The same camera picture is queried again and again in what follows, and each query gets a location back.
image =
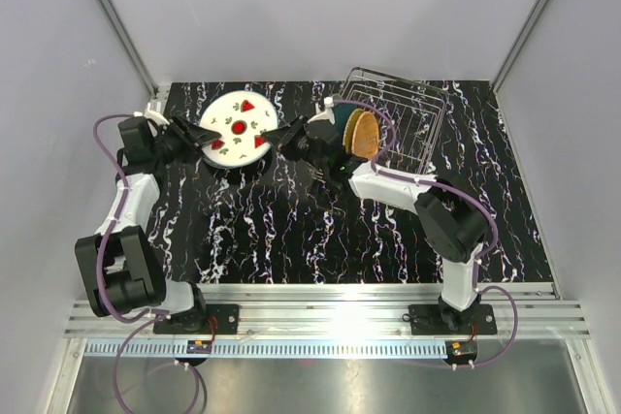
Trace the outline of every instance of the wire rack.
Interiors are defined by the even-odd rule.
[[[425,174],[441,131],[448,92],[421,81],[405,80],[356,67],[343,86],[345,99],[364,102],[388,114],[397,130],[397,144],[379,162],[398,170]],[[381,126],[380,146],[388,143]]]

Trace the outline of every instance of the red decoration on plate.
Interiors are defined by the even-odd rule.
[[[254,109],[254,106],[249,101],[242,102],[242,111],[251,111]]]
[[[235,123],[231,125],[231,131],[234,135],[240,135],[245,131],[245,122],[241,120],[237,120]]]
[[[254,148],[256,149],[259,145],[263,145],[266,142],[267,141],[265,141],[265,138],[262,138],[260,136],[255,136],[254,137]]]

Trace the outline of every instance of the black marble table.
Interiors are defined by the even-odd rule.
[[[457,171],[498,222],[481,281],[552,281],[535,219],[487,81],[437,81],[450,99],[429,170]],[[211,101],[246,89],[281,121],[313,114],[340,82],[174,83],[166,113],[198,122]],[[171,166],[148,237],[169,277],[202,283],[430,283],[439,257],[417,217],[371,201],[317,199],[304,162],[271,153],[251,168]]]

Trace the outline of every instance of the gray wall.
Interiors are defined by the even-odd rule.
[[[157,82],[492,79],[535,0],[114,0]]]
[[[500,92],[561,292],[621,408],[621,1],[552,0]]]
[[[114,196],[92,123],[147,96],[94,0],[0,0],[0,25],[0,410],[31,414],[82,287],[73,244]]]

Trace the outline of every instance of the reflective floor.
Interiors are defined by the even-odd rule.
[[[500,349],[481,343],[479,360]],[[123,359],[121,389],[162,359]],[[112,358],[84,358],[70,413],[122,413]],[[214,359],[199,366],[209,390],[192,412],[222,414],[586,413],[562,341],[519,341],[497,363],[452,372],[413,361]],[[124,398],[136,413],[181,413],[192,399],[190,373],[155,373]]]

